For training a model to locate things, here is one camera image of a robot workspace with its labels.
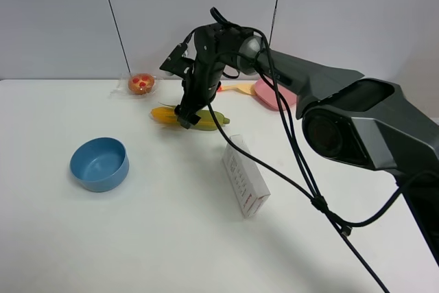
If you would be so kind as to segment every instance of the blue bowl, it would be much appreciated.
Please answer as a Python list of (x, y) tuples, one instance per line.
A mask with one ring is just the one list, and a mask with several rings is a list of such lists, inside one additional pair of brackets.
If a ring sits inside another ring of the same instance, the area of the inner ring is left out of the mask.
[(130, 163), (125, 147), (110, 137), (100, 137), (80, 146), (70, 160), (70, 170), (87, 190), (104, 192), (122, 183)]

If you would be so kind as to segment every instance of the wire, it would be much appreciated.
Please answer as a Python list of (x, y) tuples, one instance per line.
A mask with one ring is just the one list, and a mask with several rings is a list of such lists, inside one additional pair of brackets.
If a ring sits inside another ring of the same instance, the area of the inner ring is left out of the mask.
[(120, 31), (119, 31), (119, 26), (117, 25), (117, 20), (116, 20), (116, 16), (115, 16), (115, 11), (114, 11), (113, 8), (112, 8), (111, 0), (107, 0), (107, 1), (108, 1), (108, 5), (110, 6), (110, 11), (111, 11), (111, 16), (112, 16), (112, 21), (115, 23), (115, 28), (116, 28), (117, 37), (119, 38), (119, 42), (120, 42), (120, 44), (121, 44), (123, 58), (125, 58), (125, 63), (126, 63), (126, 67), (127, 67), (127, 69), (128, 69), (128, 73), (129, 73), (130, 76), (131, 76), (132, 73), (131, 73), (130, 63), (128, 62), (128, 58), (126, 57), (125, 47), (123, 46), (121, 33), (120, 33)]
[[(254, 31), (255, 31), (256, 33), (258, 33), (258, 34), (261, 35), (261, 37), (262, 37), (262, 39), (264, 40), (264, 43), (265, 43), (265, 42), (266, 42), (266, 37), (265, 37), (265, 35), (264, 35), (262, 32), (260, 32), (259, 30), (257, 30), (257, 29), (254, 29)], [(234, 55), (237, 55), (237, 56), (241, 56), (242, 58), (246, 59), (247, 61), (252, 62), (252, 59), (250, 59), (249, 57), (247, 57), (247, 56), (245, 56), (245, 55), (243, 55), (243, 54), (240, 54), (239, 52), (236, 52), (236, 51), (224, 51), (224, 52), (222, 52), (222, 53), (218, 53), (218, 54), (216, 54), (215, 57), (212, 59), (211, 63), (209, 64), (209, 67), (208, 67), (208, 69), (207, 69), (207, 72), (206, 72), (207, 75), (212, 71), (212, 69), (213, 69), (213, 65), (217, 62), (217, 60), (219, 59), (219, 57), (220, 57), (220, 56), (223, 56), (223, 55), (226, 55), (226, 54), (234, 54)], [(268, 48), (268, 62), (269, 62), (269, 65), (270, 65), (270, 72), (274, 73), (274, 66), (272, 65), (272, 58), (271, 58), (271, 54), (270, 54), (270, 49), (269, 49), (269, 48)], [(275, 77), (275, 75), (271, 75), (271, 76), (273, 77), (273, 84), (272, 84), (272, 87), (273, 87), (273, 89), (274, 89), (274, 91), (275, 91), (275, 93), (276, 93), (276, 100), (277, 100), (277, 103), (278, 103), (279, 112), (281, 113), (282, 121), (283, 121), (283, 124), (284, 124), (285, 131), (287, 132), (287, 136), (290, 137), (290, 136), (291, 136), (291, 132), (290, 132), (289, 129), (288, 129), (288, 125), (287, 125), (286, 120), (285, 120), (285, 115), (284, 115), (284, 113), (283, 113), (282, 106), (281, 106), (281, 100), (282, 100), (282, 98), (283, 98), (283, 95), (281, 95), (281, 94), (279, 93), (279, 91), (278, 91), (278, 88), (277, 88), (277, 85), (276, 85), (277, 81), (276, 81), (276, 77)], [(223, 136), (223, 138), (226, 140), (226, 142), (227, 142), (232, 148), (234, 148), (236, 151), (240, 152), (240, 153), (243, 154), (244, 156), (247, 156), (249, 159), (251, 159), (251, 160), (255, 161), (256, 163), (258, 163), (258, 164), (264, 166), (265, 168), (267, 168), (267, 169), (270, 170), (271, 172), (275, 173), (276, 175), (278, 175), (278, 176), (280, 176), (281, 178), (283, 178), (284, 180), (286, 180), (288, 183), (290, 183), (290, 184), (293, 185), (295, 188), (297, 188), (300, 192), (302, 192), (304, 195), (306, 195), (306, 197), (308, 197), (308, 199), (310, 199), (311, 203), (312, 203), (314, 206), (316, 206), (317, 204), (315, 204), (315, 201), (317, 201), (317, 200), (321, 200), (321, 199), (317, 199), (316, 197), (321, 197), (321, 198), (322, 198), (322, 196), (321, 196), (321, 195), (317, 195), (315, 191), (313, 192), (313, 188), (310, 189), (310, 190), (311, 190), (311, 193), (312, 193), (312, 195), (310, 195), (310, 194), (309, 194), (306, 190), (304, 190), (299, 184), (297, 184), (296, 182), (294, 182), (294, 181), (291, 180), (290, 178), (286, 177), (284, 174), (280, 173), (279, 171), (277, 171), (277, 170), (274, 169), (273, 167), (271, 167), (271, 166), (267, 165), (266, 163), (264, 163), (263, 161), (259, 160), (258, 158), (256, 158), (256, 157), (252, 156), (251, 154), (249, 154), (249, 153), (243, 151), (241, 148), (239, 148), (237, 145), (235, 145), (235, 144), (234, 144), (234, 143), (233, 143), (233, 142), (227, 137), (227, 134), (224, 132), (224, 130), (222, 129), (222, 127), (221, 127), (221, 125), (220, 125), (220, 123), (219, 123), (219, 121), (217, 120), (217, 117), (215, 116), (215, 113), (214, 113), (214, 111), (213, 111), (213, 108), (212, 108), (211, 102), (210, 102), (210, 100), (209, 100), (209, 98), (208, 98), (208, 95), (207, 95), (208, 86), (206, 86), (206, 88), (203, 89), (203, 91), (204, 91), (204, 95), (203, 95), (203, 96), (204, 96), (204, 99), (205, 99), (205, 101), (206, 101), (206, 104), (207, 104), (207, 106), (208, 106), (208, 108), (209, 108), (209, 112), (210, 112), (210, 114), (211, 114), (211, 116), (212, 116), (212, 119), (213, 119), (213, 121), (215, 122), (215, 125), (217, 126), (217, 129), (219, 130), (220, 134), (221, 134), (221, 135)], [(287, 102), (286, 102), (286, 101), (284, 101), (284, 105), (285, 105), (285, 109), (289, 109), (289, 106), (287, 105)], [(290, 129), (293, 130), (294, 127), (293, 127), (292, 116), (291, 116), (291, 115), (289, 116), (289, 122), (290, 122)], [(299, 151), (297, 158), (300, 159), (300, 162), (304, 162), (304, 163), (306, 163), (305, 158), (304, 158), (302, 152), (300, 151), (300, 148), (299, 148), (298, 145), (297, 145), (297, 140), (295, 139), (295, 137), (294, 137), (294, 139), (290, 139), (290, 138), (289, 138), (289, 140), (290, 140), (289, 142), (290, 142), (292, 145), (295, 145), (295, 146), (294, 146), (294, 150), (298, 150), (298, 151)], [(304, 174), (304, 172), (302, 172), (302, 174), (303, 174), (305, 180), (307, 180), (307, 177), (306, 177), (306, 175)], [(322, 211), (323, 213), (325, 213), (325, 208), (321, 208), (321, 209), (319, 209), (319, 210)], [(369, 264), (366, 262), (366, 260), (364, 260), (364, 258), (359, 254), (359, 252), (357, 251), (357, 249), (352, 245), (352, 243), (349, 241), (349, 239), (344, 235), (343, 231), (338, 227), (337, 222), (336, 222), (334, 219), (332, 219), (328, 213), (325, 213), (325, 215), (327, 216), (329, 222), (333, 225), (334, 229), (337, 231), (337, 233), (339, 234), (339, 236), (343, 239), (343, 241), (346, 243), (346, 245), (349, 247), (349, 249), (353, 252), (353, 254), (356, 256), (356, 258), (358, 258), (358, 260), (359, 260), (360, 263), (363, 265), (363, 267), (369, 272), (369, 274), (371, 275), (371, 277), (377, 282), (377, 284), (378, 284), (379, 287), (383, 290), (383, 292), (388, 293), (389, 290), (388, 290), (387, 287), (384, 285), (384, 283), (382, 282), (382, 280), (377, 276), (377, 274), (376, 274), (376, 273), (373, 271), (373, 269), (369, 266)]]
[[(268, 79), (262, 73), (260, 73), (259, 75), (261, 76), (261, 79), (274, 91), (273, 84), (271, 82), (269, 82)], [(281, 100), (285, 106), (285, 109), (287, 111), (287, 114), (288, 114), (289, 127), (291, 130), (291, 138), (292, 138), (292, 143), (294, 144), (294, 146), (292, 146), (292, 149), (294, 151), (294, 156), (296, 157), (299, 169), (302, 172), (302, 174), (304, 173), (305, 170), (307, 170), (309, 172), (309, 175), (303, 175), (305, 182), (307, 183), (308, 188), (311, 191), (311, 193), (313, 194), (313, 196), (319, 196), (320, 191), (317, 187), (317, 184), (314, 180), (314, 177), (312, 176), (312, 173), (309, 169), (309, 166), (308, 166), (308, 164), (307, 164), (307, 162), (302, 154), (302, 151), (300, 150), (300, 148), (298, 146), (296, 134), (294, 132), (293, 116), (291, 114), (291, 110), (287, 104), (287, 101), (283, 97), (282, 93), (279, 93), (279, 97), (281, 98)]]
[(405, 190), (407, 190), (409, 188), (410, 185), (412, 185), (413, 182), (415, 182), (416, 180), (418, 180), (421, 176), (424, 175), (431, 175), (434, 176), (435, 178), (439, 179), (439, 175), (437, 175), (437, 173), (432, 172), (432, 171), (423, 171), (420, 173), (417, 173), (416, 175), (413, 175), (410, 179), (408, 179), (407, 181), (405, 181), (405, 183), (403, 183), (403, 185), (401, 185), (393, 194), (392, 196), (389, 198), (389, 200), (380, 208), (380, 210), (378, 212), (376, 212), (373, 216), (371, 216), (370, 218), (368, 218), (367, 220), (361, 221), (361, 222), (349, 222), (346, 220), (343, 220), (340, 216), (338, 216), (335, 213), (329, 212), (329, 217), (333, 220), (335, 220), (338, 224), (342, 224), (345, 226), (350, 226), (353, 228), (361, 228), (363, 226), (368, 226), (369, 224), (377, 221), (381, 216), (384, 215), (384, 213), (393, 205), (393, 203), (395, 202), (395, 200), (405, 192)]
[(276, 13), (277, 13), (277, 3), (279, 0), (276, 0), (276, 2), (274, 3), (274, 10), (273, 10), (273, 19), (272, 19), (272, 28), (270, 30), (270, 41), (268, 43), (268, 45), (272, 44), (272, 37), (273, 37), (273, 29), (274, 29), (274, 21), (276, 20)]

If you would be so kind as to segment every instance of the pink object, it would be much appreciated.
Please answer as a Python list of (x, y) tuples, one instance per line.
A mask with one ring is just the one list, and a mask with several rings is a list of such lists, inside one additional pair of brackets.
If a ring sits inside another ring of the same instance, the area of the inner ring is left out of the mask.
[[(291, 108), (294, 104), (296, 104), (296, 94), (288, 91), (285, 87), (281, 85), (277, 85), (279, 88), (279, 92), (283, 95), (283, 97), (287, 100), (288, 106)], [(274, 91), (268, 86), (262, 79), (258, 80), (256, 84), (254, 84), (254, 91), (256, 95), (259, 96), (270, 108), (274, 110), (279, 110), (277, 106), (276, 96)]]

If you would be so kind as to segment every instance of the cardboard box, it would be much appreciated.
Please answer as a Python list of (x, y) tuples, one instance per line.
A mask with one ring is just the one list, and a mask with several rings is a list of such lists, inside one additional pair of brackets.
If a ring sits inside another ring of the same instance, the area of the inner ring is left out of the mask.
[[(230, 140), (245, 152), (250, 153), (241, 135), (233, 135)], [(257, 164), (229, 144), (226, 146), (222, 161), (244, 217), (253, 216), (270, 197), (270, 190)]]

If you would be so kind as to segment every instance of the table surface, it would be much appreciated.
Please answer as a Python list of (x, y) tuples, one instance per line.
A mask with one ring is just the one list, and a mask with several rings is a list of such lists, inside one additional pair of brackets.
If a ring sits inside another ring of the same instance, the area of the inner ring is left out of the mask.
[[(179, 81), (147, 97), (115, 80), (0, 82), (0, 292), (380, 292), (327, 219), (261, 169), (272, 193), (249, 220), (221, 164), (218, 131), (164, 128)], [(250, 151), (304, 184), (277, 112), (233, 91), (213, 107)], [(299, 144), (332, 210), (359, 221), (395, 190), (391, 175), (334, 163)], [(96, 194), (74, 183), (73, 152), (122, 141), (130, 172)], [(405, 201), (351, 241), (391, 292), (437, 292), (439, 271)]]

